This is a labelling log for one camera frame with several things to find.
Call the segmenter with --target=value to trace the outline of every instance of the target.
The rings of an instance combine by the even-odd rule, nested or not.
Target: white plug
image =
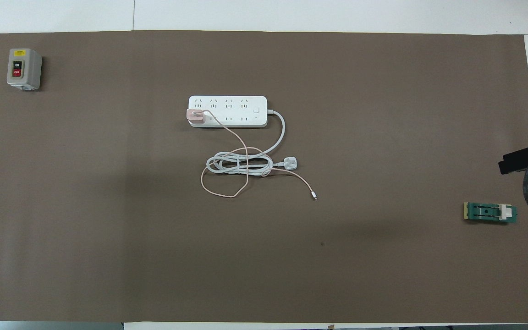
[[[285,158],[284,167],[287,170],[293,170],[297,168],[297,159],[295,157]]]

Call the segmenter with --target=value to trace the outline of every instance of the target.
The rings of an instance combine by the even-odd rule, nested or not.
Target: gray switch box
[[[9,50],[8,84],[21,90],[40,88],[42,57],[29,48]]]

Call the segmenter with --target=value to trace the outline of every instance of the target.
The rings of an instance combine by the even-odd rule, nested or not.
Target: electrical socket
[[[268,124],[268,100],[264,96],[194,95],[189,98],[189,109],[204,112],[204,123],[191,123],[192,127],[222,128],[213,116],[227,127],[264,127]]]

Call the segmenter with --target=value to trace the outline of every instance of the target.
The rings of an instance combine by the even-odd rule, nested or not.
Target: white table
[[[0,0],[0,33],[130,30],[520,34],[525,35],[528,59],[528,0]],[[126,328],[272,330],[328,325],[139,322]],[[336,327],[397,325],[410,324]]]

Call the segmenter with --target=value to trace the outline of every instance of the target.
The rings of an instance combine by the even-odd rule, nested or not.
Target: brown mat
[[[6,85],[17,47],[38,92]],[[204,192],[239,142],[186,122],[193,94],[266,96],[272,156],[319,200],[287,176]],[[522,36],[0,35],[0,320],[528,322],[522,175],[497,168],[526,146]]]

